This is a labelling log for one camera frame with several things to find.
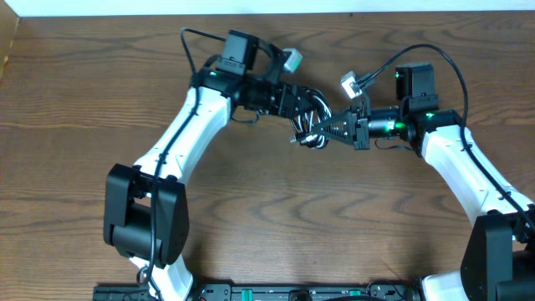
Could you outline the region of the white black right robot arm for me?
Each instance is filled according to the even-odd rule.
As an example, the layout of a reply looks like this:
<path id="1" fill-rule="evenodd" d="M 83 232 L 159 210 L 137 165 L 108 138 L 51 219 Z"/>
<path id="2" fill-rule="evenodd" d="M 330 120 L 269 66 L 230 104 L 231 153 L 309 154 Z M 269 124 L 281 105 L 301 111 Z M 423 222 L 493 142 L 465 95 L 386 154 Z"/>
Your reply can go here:
<path id="1" fill-rule="evenodd" d="M 429 63 L 395 69 L 399 106 L 372 109 L 367 83 L 348 73 L 342 86 L 354 103 L 313 127 L 315 135 L 357 150 L 372 138 L 399 137 L 432 166 L 472 225 L 459 269 L 420 282 L 424 300 L 532 300 L 534 203 L 482 154 L 454 110 L 440 110 Z"/>

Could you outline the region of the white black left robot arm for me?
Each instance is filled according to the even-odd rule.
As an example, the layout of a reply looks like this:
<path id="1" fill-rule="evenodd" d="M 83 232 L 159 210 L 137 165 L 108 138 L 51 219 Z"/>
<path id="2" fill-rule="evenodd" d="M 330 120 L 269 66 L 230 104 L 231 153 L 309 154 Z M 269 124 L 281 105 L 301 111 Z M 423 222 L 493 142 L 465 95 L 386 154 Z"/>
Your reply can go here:
<path id="1" fill-rule="evenodd" d="M 236 107 L 292 118 L 309 110 L 292 74 L 303 57 L 253 35 L 229 31 L 221 54 L 192 67 L 186 100 L 162 137 L 133 166 L 106 178 L 104 242 L 134 263 L 137 294 L 185 300 L 193 284 L 181 256 L 190 222 L 186 186 L 204 151 Z"/>

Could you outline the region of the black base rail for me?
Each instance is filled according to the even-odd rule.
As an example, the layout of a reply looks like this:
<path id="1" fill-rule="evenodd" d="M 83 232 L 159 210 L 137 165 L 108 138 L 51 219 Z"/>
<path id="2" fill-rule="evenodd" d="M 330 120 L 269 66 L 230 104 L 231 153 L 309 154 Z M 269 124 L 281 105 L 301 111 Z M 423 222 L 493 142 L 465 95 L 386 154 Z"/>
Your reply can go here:
<path id="1" fill-rule="evenodd" d="M 96 286 L 92 301 L 156 300 L 147 288 Z M 237 286 L 202 284 L 186 301 L 292 301 L 292 300 L 422 300 L 418 289 L 399 284 L 373 283 L 353 287 Z"/>

